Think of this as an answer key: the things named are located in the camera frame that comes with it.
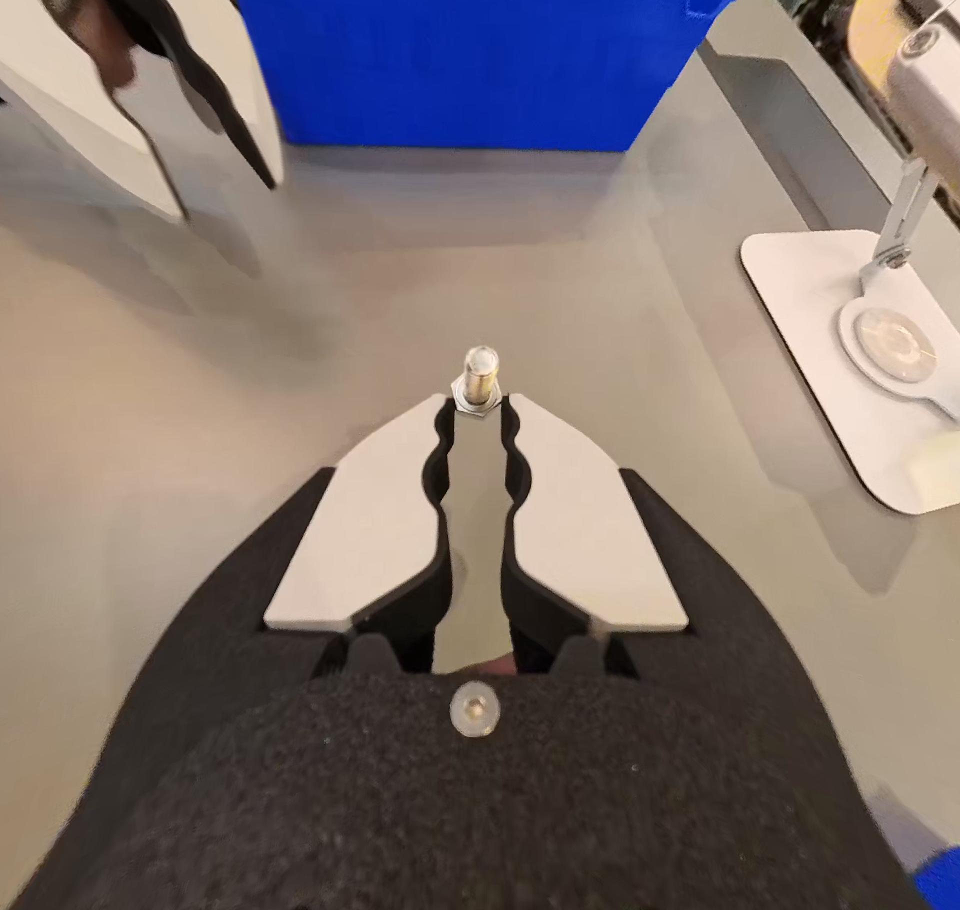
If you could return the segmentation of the thick silver bolt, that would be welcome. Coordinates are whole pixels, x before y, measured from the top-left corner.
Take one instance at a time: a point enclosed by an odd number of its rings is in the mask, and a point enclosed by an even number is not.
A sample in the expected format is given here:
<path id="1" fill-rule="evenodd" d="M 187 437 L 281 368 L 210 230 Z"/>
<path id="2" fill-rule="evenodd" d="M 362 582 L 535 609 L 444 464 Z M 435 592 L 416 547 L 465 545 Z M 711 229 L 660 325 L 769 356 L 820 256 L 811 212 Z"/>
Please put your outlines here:
<path id="1" fill-rule="evenodd" d="M 498 382 L 499 356 L 485 344 L 469 349 L 462 372 L 451 384 L 451 395 L 457 411 L 483 418 L 502 401 Z"/>

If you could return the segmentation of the grey desk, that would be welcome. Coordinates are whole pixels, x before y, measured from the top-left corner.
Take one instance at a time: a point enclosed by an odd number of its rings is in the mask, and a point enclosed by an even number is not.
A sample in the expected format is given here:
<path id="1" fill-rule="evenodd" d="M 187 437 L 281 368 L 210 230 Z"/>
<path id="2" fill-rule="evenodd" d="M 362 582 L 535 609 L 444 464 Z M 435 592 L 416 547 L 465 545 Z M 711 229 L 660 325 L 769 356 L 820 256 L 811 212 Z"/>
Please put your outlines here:
<path id="1" fill-rule="evenodd" d="M 958 509 L 855 478 L 738 259 L 873 229 L 890 145 L 738 0 L 623 156 L 290 148 L 198 229 L 89 206 L 2 120 L 2 908 L 189 595 L 322 466 L 490 344 L 760 595 L 902 854 L 958 842 Z"/>

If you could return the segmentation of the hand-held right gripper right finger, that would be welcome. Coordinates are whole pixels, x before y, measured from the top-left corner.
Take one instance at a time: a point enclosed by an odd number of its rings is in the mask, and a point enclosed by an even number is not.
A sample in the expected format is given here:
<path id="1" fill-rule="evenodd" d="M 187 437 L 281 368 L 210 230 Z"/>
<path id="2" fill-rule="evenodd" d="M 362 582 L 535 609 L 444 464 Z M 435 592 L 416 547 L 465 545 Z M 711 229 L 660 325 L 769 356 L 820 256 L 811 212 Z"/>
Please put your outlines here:
<path id="1" fill-rule="evenodd" d="M 504 400 L 501 443 L 500 593 L 516 671 L 548 673 L 571 648 L 599 673 L 637 673 L 642 647 L 686 642 L 690 616 L 619 463 L 521 393 Z"/>

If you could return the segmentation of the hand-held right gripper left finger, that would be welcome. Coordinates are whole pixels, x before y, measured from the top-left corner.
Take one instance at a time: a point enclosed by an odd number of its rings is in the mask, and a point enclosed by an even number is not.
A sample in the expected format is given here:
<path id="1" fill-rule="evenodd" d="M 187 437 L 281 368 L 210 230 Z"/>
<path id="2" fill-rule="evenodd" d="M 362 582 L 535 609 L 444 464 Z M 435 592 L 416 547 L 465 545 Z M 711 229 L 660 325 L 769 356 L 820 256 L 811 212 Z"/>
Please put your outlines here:
<path id="1" fill-rule="evenodd" d="M 453 443 L 453 400 L 435 393 L 350 449 L 264 611 L 266 629 L 380 635 L 404 670 L 431 672 L 453 596 L 442 505 Z"/>

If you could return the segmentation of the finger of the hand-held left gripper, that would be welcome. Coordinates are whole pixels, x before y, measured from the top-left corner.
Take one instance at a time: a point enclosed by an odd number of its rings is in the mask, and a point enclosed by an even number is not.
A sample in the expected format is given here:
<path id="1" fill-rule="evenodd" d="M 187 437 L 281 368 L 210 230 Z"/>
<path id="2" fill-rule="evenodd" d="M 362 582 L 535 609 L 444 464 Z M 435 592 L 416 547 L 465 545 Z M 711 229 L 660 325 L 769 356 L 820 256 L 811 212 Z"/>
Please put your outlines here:
<path id="1" fill-rule="evenodd" d="M 269 189 L 284 179 L 282 139 L 236 0 L 105 0 L 132 42 L 173 64 Z"/>
<path id="2" fill-rule="evenodd" d="M 44 0 L 1 0 L 1 76 L 6 94 L 83 161 L 154 213 L 186 220 L 153 142 Z"/>

